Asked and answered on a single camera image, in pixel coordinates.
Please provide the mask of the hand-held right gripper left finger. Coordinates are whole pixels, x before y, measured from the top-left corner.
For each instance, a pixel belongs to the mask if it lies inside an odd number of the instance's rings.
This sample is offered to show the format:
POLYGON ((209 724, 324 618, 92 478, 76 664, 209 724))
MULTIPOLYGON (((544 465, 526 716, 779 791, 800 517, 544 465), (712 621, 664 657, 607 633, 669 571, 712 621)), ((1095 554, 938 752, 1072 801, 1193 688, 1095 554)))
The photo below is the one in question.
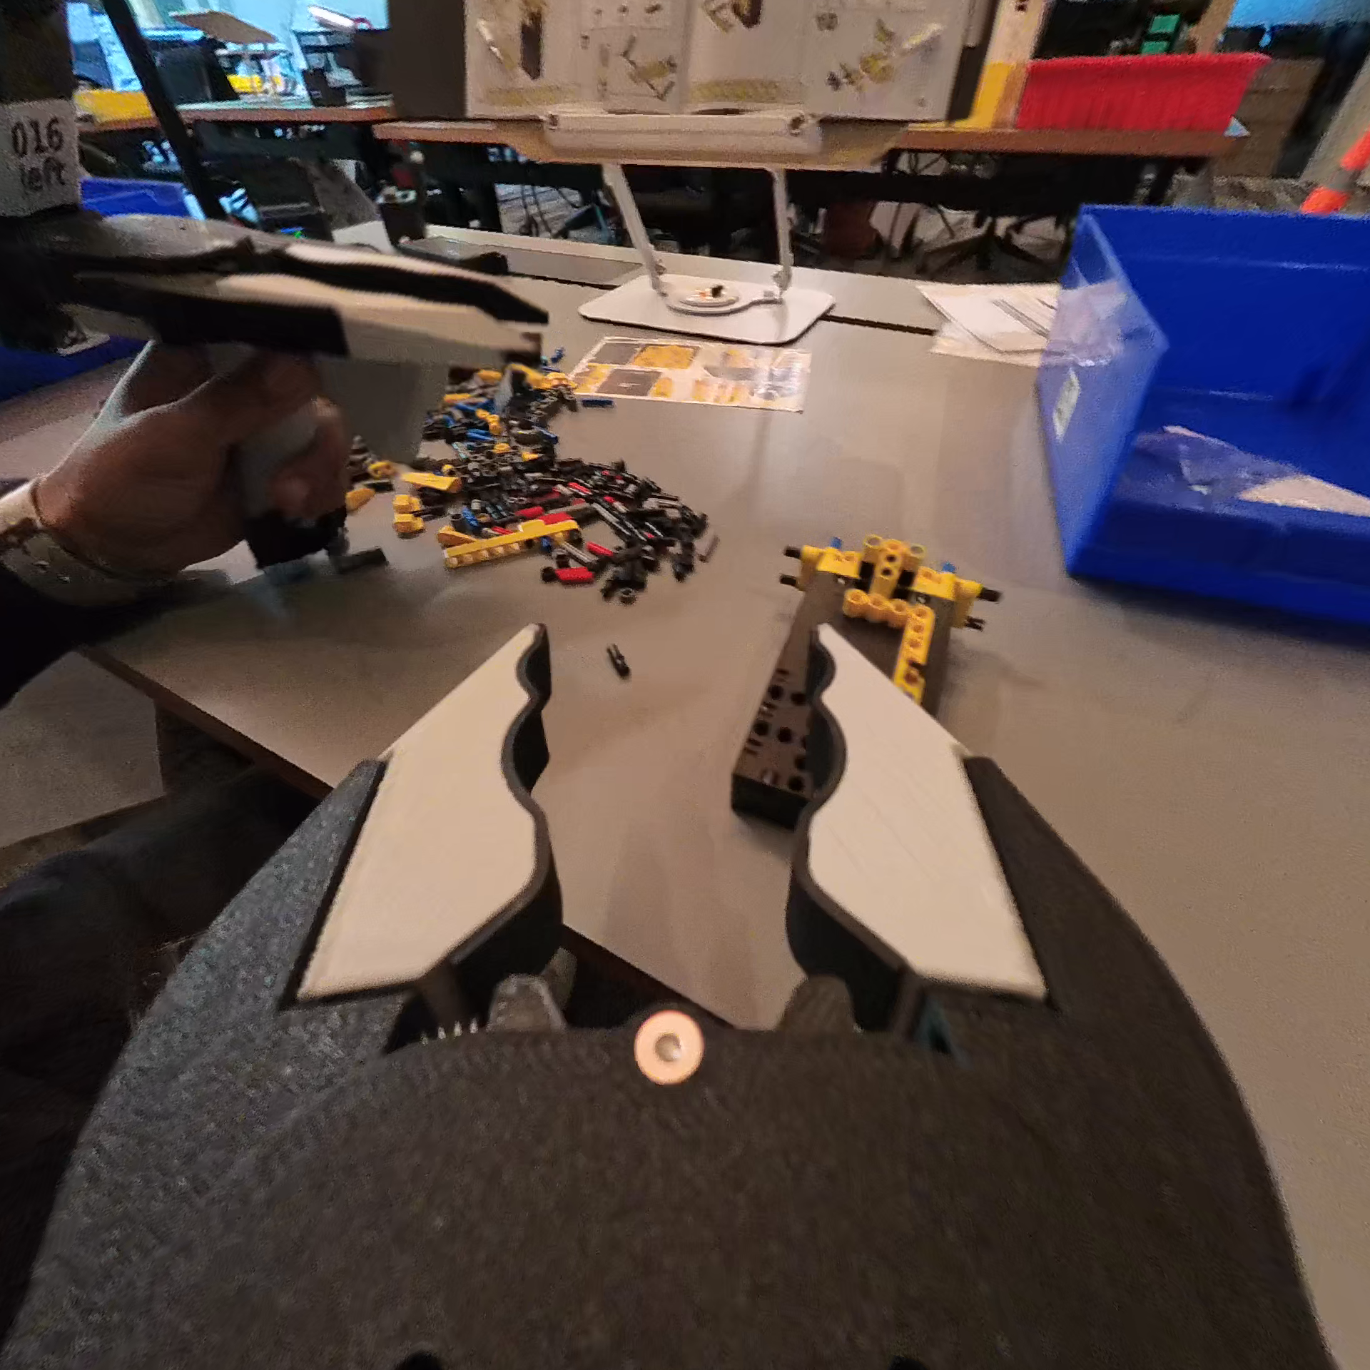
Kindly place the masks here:
POLYGON ((379 757, 299 965, 301 1005, 399 992, 454 1034, 554 957, 560 879, 534 796, 552 693, 550 634, 531 623, 379 757))

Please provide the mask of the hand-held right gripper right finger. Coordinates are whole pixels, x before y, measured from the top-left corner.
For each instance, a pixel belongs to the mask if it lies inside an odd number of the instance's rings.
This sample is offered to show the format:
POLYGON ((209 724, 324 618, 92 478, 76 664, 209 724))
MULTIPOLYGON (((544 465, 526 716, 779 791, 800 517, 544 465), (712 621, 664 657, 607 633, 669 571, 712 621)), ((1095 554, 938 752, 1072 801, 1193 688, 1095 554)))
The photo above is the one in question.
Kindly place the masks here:
POLYGON ((1049 987, 969 752, 837 628, 811 634, 815 794, 795 830, 787 934, 855 1021, 899 1032, 934 990, 1046 1005, 1049 987))

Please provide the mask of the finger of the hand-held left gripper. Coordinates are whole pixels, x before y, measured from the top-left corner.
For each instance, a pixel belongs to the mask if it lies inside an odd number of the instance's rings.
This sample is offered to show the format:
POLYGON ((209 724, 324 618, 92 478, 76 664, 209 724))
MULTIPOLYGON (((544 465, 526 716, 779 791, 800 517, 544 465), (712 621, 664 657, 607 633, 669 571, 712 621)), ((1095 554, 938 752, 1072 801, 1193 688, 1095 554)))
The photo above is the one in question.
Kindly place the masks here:
POLYGON ((384 253, 302 238, 270 245, 262 238, 253 243, 252 261, 260 274, 296 277, 373 297, 469 307, 519 328, 542 328, 549 323, 549 313, 513 292, 503 276, 426 254, 384 253))
POLYGON ((490 282, 480 302, 433 302, 278 274, 154 277, 90 272, 76 315, 125 338, 249 346, 340 360, 495 365, 539 357, 547 313, 490 282))

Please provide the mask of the yellow and black brick assembly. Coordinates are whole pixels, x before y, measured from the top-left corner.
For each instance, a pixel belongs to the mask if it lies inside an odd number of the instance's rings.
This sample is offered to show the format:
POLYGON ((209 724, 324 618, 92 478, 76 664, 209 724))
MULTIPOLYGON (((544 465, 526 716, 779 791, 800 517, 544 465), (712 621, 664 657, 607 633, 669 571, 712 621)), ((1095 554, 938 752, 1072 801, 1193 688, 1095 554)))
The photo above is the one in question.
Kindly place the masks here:
POLYGON ((731 809, 793 832, 813 801, 813 705, 808 690, 811 641, 823 626, 847 639, 891 678, 911 602, 937 610, 929 706, 937 714, 948 683, 955 634, 984 629, 983 605, 1002 592, 963 576, 955 564, 935 564, 914 541, 870 535, 862 546, 788 546, 797 571, 782 584, 800 594, 800 605, 731 770, 731 809))

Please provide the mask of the pile of small building parts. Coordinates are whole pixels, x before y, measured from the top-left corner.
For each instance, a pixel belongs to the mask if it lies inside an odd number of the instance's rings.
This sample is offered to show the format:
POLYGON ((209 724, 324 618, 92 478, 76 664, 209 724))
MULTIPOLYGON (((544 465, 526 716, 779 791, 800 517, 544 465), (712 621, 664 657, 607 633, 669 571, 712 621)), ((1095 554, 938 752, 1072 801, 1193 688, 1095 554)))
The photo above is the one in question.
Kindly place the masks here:
POLYGON ((692 579, 722 538, 656 478, 560 440, 555 419, 611 403, 547 365, 454 369, 417 455, 355 439, 348 514, 387 501, 394 537, 431 541, 449 572, 539 559, 547 584, 633 605, 653 576, 692 579))

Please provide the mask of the yellow perforated beam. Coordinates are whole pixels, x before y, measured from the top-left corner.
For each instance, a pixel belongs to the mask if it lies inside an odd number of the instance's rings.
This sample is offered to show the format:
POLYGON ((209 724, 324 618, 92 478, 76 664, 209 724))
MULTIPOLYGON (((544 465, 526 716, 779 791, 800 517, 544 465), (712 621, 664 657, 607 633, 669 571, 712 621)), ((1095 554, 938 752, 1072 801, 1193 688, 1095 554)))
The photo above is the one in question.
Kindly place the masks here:
POLYGON ((937 610, 925 602, 911 602, 907 608, 891 680, 903 695, 925 708, 930 695, 937 610))

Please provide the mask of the small blue storage bin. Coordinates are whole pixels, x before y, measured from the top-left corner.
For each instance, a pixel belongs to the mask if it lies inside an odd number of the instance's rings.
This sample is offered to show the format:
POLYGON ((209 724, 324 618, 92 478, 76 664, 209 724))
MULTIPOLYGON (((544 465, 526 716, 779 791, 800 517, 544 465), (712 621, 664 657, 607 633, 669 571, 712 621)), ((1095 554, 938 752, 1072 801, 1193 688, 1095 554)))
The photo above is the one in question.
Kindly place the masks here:
MULTIPOLYGON (((185 189, 170 181, 87 176, 81 188, 84 209, 102 215, 190 217, 185 189)), ((2 401, 19 400, 53 383, 138 355, 138 339, 76 331, 58 352, 2 347, 2 401)))

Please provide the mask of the black tripod pole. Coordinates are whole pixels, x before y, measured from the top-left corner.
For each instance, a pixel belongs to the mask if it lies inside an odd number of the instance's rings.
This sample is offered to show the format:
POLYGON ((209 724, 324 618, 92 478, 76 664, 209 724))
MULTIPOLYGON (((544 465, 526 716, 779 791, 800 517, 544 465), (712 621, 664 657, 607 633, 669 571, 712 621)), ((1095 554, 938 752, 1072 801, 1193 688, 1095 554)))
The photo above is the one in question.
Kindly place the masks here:
POLYGON ((206 218, 231 222, 232 215, 224 204, 222 186, 201 161, 195 137, 180 114, 178 103, 170 96, 164 83, 157 60, 149 49, 131 3, 105 2, 103 6, 116 37, 126 51, 131 68, 143 86, 143 93, 149 99, 151 111, 165 142, 177 157, 187 189, 198 201, 200 210, 206 218))

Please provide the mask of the dark partition board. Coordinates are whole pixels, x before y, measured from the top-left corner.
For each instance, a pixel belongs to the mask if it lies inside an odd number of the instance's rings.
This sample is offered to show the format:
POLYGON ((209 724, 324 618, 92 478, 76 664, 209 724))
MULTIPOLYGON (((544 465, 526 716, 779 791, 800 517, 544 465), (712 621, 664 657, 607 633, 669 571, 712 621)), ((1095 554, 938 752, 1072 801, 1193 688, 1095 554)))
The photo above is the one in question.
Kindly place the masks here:
POLYGON ((389 2, 382 77, 404 122, 469 116, 466 2, 389 2))

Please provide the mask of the white moulded foam tray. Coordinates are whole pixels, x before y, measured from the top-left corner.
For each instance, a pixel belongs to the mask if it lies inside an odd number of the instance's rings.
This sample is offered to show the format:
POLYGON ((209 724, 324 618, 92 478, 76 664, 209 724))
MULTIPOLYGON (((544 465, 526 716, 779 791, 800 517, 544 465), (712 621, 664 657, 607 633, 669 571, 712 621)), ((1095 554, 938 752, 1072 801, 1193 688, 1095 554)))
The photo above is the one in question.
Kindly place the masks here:
POLYGON ((466 8, 467 111, 676 114, 689 96, 689 2, 475 2, 466 8))
POLYGON ((948 119, 991 3, 709 2, 691 24, 697 111, 798 109, 896 124, 948 119))

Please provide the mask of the printed instruction sheet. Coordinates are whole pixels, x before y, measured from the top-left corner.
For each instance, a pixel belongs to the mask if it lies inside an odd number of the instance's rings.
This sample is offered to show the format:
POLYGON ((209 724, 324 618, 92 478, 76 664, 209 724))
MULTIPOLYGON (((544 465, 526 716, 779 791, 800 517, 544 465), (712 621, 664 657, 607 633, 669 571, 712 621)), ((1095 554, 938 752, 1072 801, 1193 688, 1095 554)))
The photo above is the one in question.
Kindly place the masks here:
POLYGON ((606 336, 570 372, 576 395, 798 414, 811 352, 674 336, 606 336))

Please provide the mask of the clear plastic bag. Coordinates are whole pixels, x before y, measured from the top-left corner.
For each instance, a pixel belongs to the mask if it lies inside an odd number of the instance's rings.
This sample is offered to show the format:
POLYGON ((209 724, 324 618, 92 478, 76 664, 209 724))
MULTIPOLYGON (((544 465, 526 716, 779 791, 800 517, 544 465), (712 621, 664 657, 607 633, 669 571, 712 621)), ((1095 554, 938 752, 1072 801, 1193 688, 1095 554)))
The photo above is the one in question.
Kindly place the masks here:
POLYGON ((1369 497, 1271 457, 1178 424, 1141 434, 1124 478, 1137 497, 1185 497, 1203 509, 1243 506, 1369 520, 1369 497))

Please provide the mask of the white paper sheets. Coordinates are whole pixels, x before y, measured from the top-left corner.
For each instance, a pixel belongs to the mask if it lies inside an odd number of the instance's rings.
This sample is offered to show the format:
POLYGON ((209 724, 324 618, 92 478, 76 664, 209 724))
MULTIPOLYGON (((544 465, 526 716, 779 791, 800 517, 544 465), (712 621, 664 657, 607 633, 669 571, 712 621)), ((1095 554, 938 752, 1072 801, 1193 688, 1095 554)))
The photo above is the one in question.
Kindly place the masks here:
POLYGON ((942 318, 934 352, 1027 369, 1041 364, 1054 328, 1058 284, 924 280, 919 290, 942 318))

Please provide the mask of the yellow storage bin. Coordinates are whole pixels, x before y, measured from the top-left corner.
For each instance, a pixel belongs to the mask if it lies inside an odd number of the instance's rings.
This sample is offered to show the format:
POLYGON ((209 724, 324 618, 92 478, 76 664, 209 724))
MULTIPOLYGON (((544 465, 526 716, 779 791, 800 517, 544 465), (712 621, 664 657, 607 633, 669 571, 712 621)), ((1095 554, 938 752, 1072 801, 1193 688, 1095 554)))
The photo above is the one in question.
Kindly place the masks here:
POLYGON ((960 130, 1017 129, 1031 62, 986 62, 966 116, 952 122, 960 130))

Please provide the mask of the red storage bin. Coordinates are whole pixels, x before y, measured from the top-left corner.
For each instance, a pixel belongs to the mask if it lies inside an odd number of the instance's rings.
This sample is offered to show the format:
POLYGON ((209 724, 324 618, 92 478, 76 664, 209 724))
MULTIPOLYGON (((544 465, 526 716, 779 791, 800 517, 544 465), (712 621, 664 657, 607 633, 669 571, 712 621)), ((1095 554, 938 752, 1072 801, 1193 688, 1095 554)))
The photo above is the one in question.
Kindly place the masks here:
POLYGON ((1129 55, 1033 60, 1020 130, 1226 132, 1268 55, 1129 55))

